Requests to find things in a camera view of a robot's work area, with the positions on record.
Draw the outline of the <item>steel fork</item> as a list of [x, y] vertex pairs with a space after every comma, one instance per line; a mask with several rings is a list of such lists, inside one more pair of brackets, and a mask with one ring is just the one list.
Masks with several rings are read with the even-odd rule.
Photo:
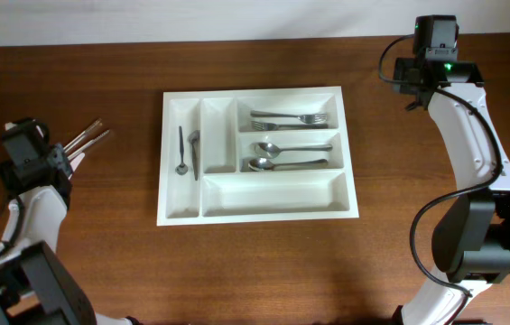
[[275, 124], [269, 122], [252, 121], [251, 126], [256, 131], [281, 131], [281, 130], [313, 130], [327, 129], [327, 124]]
[[296, 118], [300, 122], [304, 124], [322, 124], [326, 123], [328, 116], [326, 114], [308, 114], [308, 115], [292, 115], [292, 114], [281, 114], [281, 113], [271, 113], [264, 111], [250, 111], [251, 117], [277, 117], [277, 118]]

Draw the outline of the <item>small thin steel teaspoon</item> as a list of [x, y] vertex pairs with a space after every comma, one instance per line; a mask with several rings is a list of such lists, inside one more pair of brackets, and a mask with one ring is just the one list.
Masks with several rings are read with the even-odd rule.
[[184, 160], [184, 154], [185, 154], [185, 149], [184, 149], [184, 139], [183, 139], [183, 132], [182, 132], [182, 127], [179, 126], [178, 127], [178, 135], [179, 135], [179, 154], [180, 154], [180, 163], [175, 167], [175, 172], [182, 176], [182, 175], [185, 175], [187, 172], [188, 172], [188, 165], [185, 163], [185, 160]]

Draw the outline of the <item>steel teaspoon patterned handle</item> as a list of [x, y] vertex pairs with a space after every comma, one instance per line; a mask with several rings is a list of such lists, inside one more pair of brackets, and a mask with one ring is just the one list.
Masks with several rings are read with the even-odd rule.
[[188, 142], [191, 149], [193, 176], [196, 181], [199, 179], [199, 139], [199, 130], [191, 132], [188, 136]]

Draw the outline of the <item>large steel tablespoon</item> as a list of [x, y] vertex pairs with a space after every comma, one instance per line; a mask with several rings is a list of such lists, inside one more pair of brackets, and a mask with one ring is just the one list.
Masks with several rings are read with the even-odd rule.
[[330, 152], [333, 149], [332, 144], [281, 148], [264, 142], [253, 143], [253, 147], [259, 157], [266, 159], [277, 158], [283, 152]]

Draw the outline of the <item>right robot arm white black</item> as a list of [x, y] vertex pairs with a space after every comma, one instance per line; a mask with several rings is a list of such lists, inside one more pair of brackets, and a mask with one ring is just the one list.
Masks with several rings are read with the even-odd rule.
[[478, 65], [458, 59], [455, 16], [419, 16], [408, 37], [413, 55], [396, 59], [388, 83], [439, 128], [457, 189], [413, 218], [410, 251], [426, 281], [392, 322], [456, 324], [475, 297], [510, 275], [510, 161]]

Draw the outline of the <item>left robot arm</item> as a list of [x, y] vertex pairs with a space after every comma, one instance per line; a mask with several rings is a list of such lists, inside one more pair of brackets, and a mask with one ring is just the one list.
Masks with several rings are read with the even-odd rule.
[[5, 124], [0, 162], [9, 214], [0, 238], [0, 324], [136, 324], [94, 311], [56, 255], [70, 209], [71, 178], [94, 142], [95, 120], [67, 144], [52, 144], [43, 122], [27, 117]]

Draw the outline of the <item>pink plastic knife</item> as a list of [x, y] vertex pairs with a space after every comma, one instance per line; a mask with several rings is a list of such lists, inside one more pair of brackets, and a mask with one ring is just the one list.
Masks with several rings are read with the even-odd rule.
[[70, 175], [70, 178], [75, 174], [75, 172], [77, 171], [79, 165], [81, 164], [81, 162], [85, 158], [85, 156], [86, 155], [84, 153], [79, 153], [76, 157], [74, 157], [70, 161], [70, 167], [72, 169], [72, 174]]

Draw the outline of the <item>white plastic cutlery tray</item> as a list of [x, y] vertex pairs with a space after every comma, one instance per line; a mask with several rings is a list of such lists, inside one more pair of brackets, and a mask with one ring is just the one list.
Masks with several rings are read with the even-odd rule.
[[[296, 118], [251, 117], [250, 111], [326, 114], [327, 129], [256, 131], [252, 121], [303, 124]], [[182, 127], [185, 175], [180, 163]], [[188, 136], [199, 130], [199, 179]], [[273, 163], [326, 159], [319, 168], [255, 172], [253, 143], [281, 148], [332, 144], [330, 152], [283, 152]], [[162, 104], [157, 225], [207, 225], [358, 218], [345, 107], [339, 87], [167, 92]]]

